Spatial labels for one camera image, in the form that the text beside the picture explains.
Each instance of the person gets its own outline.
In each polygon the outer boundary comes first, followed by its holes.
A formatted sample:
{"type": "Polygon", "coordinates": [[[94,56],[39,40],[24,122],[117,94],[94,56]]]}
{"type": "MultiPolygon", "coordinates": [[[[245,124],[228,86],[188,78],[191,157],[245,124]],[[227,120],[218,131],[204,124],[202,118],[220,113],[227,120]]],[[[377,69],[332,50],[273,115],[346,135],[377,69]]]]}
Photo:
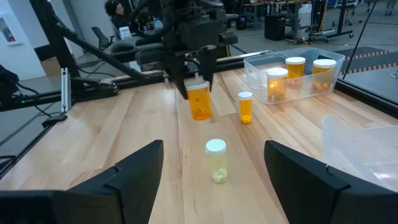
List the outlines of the person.
{"type": "Polygon", "coordinates": [[[105,11],[111,17],[113,25],[119,30],[121,27],[129,27],[133,33],[139,26],[138,19],[131,24],[131,21],[124,15],[123,5],[116,0],[109,0],[105,3],[105,11]]]}

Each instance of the white cap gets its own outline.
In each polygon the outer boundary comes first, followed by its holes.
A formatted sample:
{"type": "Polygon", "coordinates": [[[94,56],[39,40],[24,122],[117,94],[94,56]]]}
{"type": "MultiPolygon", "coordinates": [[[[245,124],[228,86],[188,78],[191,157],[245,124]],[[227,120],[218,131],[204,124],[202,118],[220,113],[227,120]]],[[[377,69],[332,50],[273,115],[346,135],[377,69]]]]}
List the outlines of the white cap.
{"type": "Polygon", "coordinates": [[[199,81],[199,82],[194,82],[194,83],[189,83],[185,87],[187,90],[199,90],[201,88],[206,88],[210,86],[209,81],[199,81]]]}
{"type": "Polygon", "coordinates": [[[290,57],[285,60],[287,65],[301,65],[305,63],[305,58],[303,57],[290,57]]]}
{"type": "Polygon", "coordinates": [[[289,71],[285,68],[270,68],[267,70],[267,76],[273,78],[286,77],[289,71]]]}
{"type": "Polygon", "coordinates": [[[222,154],[226,151],[226,143],[221,139],[212,139],[206,143],[206,153],[222,154]]]}
{"type": "Polygon", "coordinates": [[[318,59],[313,61],[313,65],[318,68],[333,68],[336,66],[336,61],[332,59],[318,59]]]}
{"type": "Polygon", "coordinates": [[[253,98],[253,93],[249,91],[243,91],[238,94],[240,100],[251,100],[253,98]]]}

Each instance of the wall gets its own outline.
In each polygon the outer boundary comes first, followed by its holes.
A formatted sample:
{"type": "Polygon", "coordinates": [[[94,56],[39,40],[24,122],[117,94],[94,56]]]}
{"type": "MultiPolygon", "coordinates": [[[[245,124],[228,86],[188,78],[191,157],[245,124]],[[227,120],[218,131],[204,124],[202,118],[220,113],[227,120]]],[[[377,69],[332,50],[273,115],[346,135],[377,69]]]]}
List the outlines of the wall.
{"type": "Polygon", "coordinates": [[[29,0],[8,0],[33,48],[49,44],[29,0]]]}
{"type": "Polygon", "coordinates": [[[87,42],[98,46],[98,38],[91,30],[92,27],[99,27],[105,36],[114,35],[114,31],[105,12],[105,0],[70,0],[81,30],[87,42]]]}
{"type": "MultiPolygon", "coordinates": [[[[71,30],[74,30],[72,26],[72,22],[69,18],[68,12],[63,5],[62,0],[51,0],[52,7],[56,15],[61,19],[61,21],[71,30]]],[[[73,52],[75,58],[78,58],[83,55],[83,50],[81,47],[77,46],[76,44],[69,41],[70,50],[73,52]]]]}
{"type": "MultiPolygon", "coordinates": [[[[33,48],[42,47],[49,44],[47,37],[43,31],[40,22],[30,5],[29,0],[8,0],[12,11],[16,15],[19,23],[21,24],[27,38],[32,44],[33,48]]],[[[65,25],[71,29],[75,30],[72,26],[72,22],[69,18],[69,15],[65,9],[62,0],[51,0],[55,13],[61,20],[65,23],[65,25]]],[[[80,57],[83,55],[83,50],[81,47],[70,43],[70,50],[73,52],[75,57],[80,57]]]]}
{"type": "Polygon", "coordinates": [[[85,39],[85,36],[83,35],[83,31],[81,30],[79,21],[77,21],[77,17],[75,14],[75,11],[73,10],[73,6],[70,3],[70,0],[63,0],[63,5],[65,6],[65,9],[67,10],[67,13],[69,15],[70,21],[72,22],[73,30],[77,33],[79,38],[85,39]]]}
{"type": "Polygon", "coordinates": [[[17,74],[21,80],[44,76],[40,60],[7,0],[0,0],[0,12],[8,13],[10,27],[16,30],[22,41],[22,44],[9,46],[6,38],[0,35],[0,64],[17,74]]]}

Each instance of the clear plastic bin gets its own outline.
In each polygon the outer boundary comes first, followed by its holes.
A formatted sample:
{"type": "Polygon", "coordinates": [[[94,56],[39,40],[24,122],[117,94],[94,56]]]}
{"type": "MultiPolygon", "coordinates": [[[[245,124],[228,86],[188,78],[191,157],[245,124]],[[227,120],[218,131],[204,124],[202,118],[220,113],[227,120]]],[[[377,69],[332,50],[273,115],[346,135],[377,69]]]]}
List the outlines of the clear plastic bin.
{"type": "Polygon", "coordinates": [[[352,129],[338,118],[323,120],[323,161],[398,192],[398,126],[352,129]]]}
{"type": "Polygon", "coordinates": [[[245,75],[241,75],[241,78],[245,84],[250,88],[250,91],[256,96],[262,103],[272,105],[276,104],[268,101],[267,97],[267,70],[270,68],[280,67],[286,68],[285,60],[289,57],[303,57],[305,58],[304,76],[298,78],[291,78],[285,81],[286,84],[286,96],[284,101],[278,101],[282,103],[286,101],[298,100],[309,96],[315,96],[325,93],[330,93],[334,90],[337,81],[337,75],[340,72],[341,66],[343,65],[345,56],[326,50],[316,49],[313,47],[302,47],[293,50],[285,50],[281,52],[275,52],[265,55],[258,55],[248,57],[244,59],[245,75]],[[324,72],[312,75],[313,61],[317,59],[333,59],[335,60],[336,66],[333,72],[324,72]],[[317,76],[321,80],[331,80],[327,83],[327,90],[319,93],[312,90],[313,77],[317,76]],[[295,88],[289,83],[302,83],[300,88],[295,88]]]}

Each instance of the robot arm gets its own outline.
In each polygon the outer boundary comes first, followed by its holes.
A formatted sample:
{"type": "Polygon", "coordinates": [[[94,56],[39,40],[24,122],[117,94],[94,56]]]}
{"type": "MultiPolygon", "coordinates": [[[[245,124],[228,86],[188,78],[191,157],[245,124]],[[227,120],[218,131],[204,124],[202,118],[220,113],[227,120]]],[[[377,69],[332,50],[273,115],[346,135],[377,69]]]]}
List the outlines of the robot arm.
{"type": "Polygon", "coordinates": [[[187,99],[183,82],[185,55],[194,53],[201,65],[199,75],[210,82],[211,89],[217,48],[238,42],[234,34],[226,33],[227,18],[222,9],[223,3],[218,0],[146,0],[133,12],[132,20],[145,7],[153,16],[163,18],[164,27],[156,34],[144,35],[144,39],[137,44],[160,42],[163,47],[138,52],[135,55],[138,64],[160,63],[160,68],[174,79],[181,95],[187,99]]]}

